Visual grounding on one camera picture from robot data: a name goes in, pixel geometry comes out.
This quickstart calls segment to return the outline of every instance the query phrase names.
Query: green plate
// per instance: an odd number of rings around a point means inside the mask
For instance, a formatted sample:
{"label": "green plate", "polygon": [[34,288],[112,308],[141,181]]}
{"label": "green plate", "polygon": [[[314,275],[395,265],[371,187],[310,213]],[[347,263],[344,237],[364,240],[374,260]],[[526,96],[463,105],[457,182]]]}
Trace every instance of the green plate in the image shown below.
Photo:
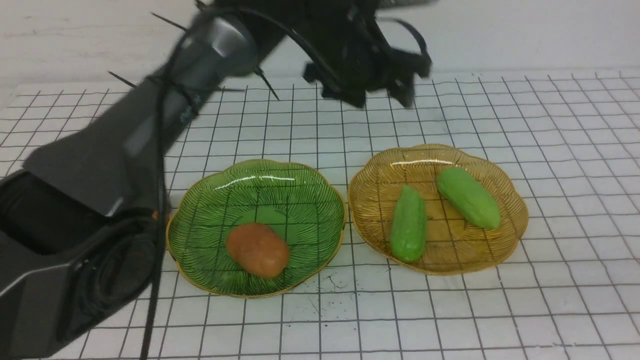
{"label": "green plate", "polygon": [[[289,264],[275,279],[245,272],[225,246],[235,226],[269,225],[289,245]],[[205,177],[185,194],[167,227],[180,273],[218,295],[267,297],[324,268],[342,243],[346,205],[316,170],[296,163],[248,160]]]}

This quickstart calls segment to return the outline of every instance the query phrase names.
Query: green cucumber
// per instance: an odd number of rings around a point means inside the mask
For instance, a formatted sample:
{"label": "green cucumber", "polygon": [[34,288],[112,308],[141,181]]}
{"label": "green cucumber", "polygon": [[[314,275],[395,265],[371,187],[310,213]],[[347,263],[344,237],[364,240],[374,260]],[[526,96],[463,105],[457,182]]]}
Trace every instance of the green cucumber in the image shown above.
{"label": "green cucumber", "polygon": [[465,169],[445,168],[438,176],[437,187],[442,197],[469,223],[483,229],[497,229],[500,226],[500,206]]}
{"label": "green cucumber", "polygon": [[427,243],[427,212],[420,194],[404,185],[391,224],[391,253],[406,263],[420,259]]}

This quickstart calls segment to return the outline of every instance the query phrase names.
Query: amber glass plate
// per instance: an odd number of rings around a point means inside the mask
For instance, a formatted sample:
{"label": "amber glass plate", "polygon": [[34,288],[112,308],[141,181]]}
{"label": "amber glass plate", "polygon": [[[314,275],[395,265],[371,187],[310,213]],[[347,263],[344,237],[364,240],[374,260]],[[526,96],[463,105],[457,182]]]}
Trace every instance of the amber glass plate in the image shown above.
{"label": "amber glass plate", "polygon": [[[500,206],[496,230],[471,225],[443,199],[436,180],[445,167],[463,167],[480,181]],[[422,258],[402,263],[388,243],[394,207],[404,184],[425,200],[427,246]],[[349,205],[356,230],[373,249],[400,264],[433,275],[474,272],[498,265],[516,249],[527,229],[527,206],[497,165],[438,144],[385,150],[369,160],[351,181]]]}

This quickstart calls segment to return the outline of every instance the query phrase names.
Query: brown potato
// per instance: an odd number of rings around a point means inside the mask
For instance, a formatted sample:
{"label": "brown potato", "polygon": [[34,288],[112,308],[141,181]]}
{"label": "brown potato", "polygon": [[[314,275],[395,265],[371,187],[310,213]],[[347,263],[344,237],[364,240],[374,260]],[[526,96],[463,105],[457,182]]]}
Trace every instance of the brown potato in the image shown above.
{"label": "brown potato", "polygon": [[249,274],[273,279],[289,264],[289,247],[269,226],[239,225],[227,237],[231,258]]}

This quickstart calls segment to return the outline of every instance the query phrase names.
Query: grid paper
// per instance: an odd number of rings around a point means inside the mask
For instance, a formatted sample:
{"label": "grid paper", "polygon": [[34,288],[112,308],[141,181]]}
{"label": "grid paper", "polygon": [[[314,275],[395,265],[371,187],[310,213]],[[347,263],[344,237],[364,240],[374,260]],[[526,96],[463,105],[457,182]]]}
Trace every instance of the grid paper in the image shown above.
{"label": "grid paper", "polygon": [[[319,275],[277,297],[210,296],[166,259],[150,356],[241,360],[629,360],[640,352],[640,71],[436,76],[414,109],[372,94],[367,111],[299,79],[216,94],[166,157],[174,207],[238,161],[316,167],[346,199],[375,153],[454,145],[498,164],[529,208],[497,268],[424,276],[354,230]],[[104,84],[25,86],[0,111],[0,176],[76,132],[124,93]],[[54,356],[136,359],[148,291]]]}

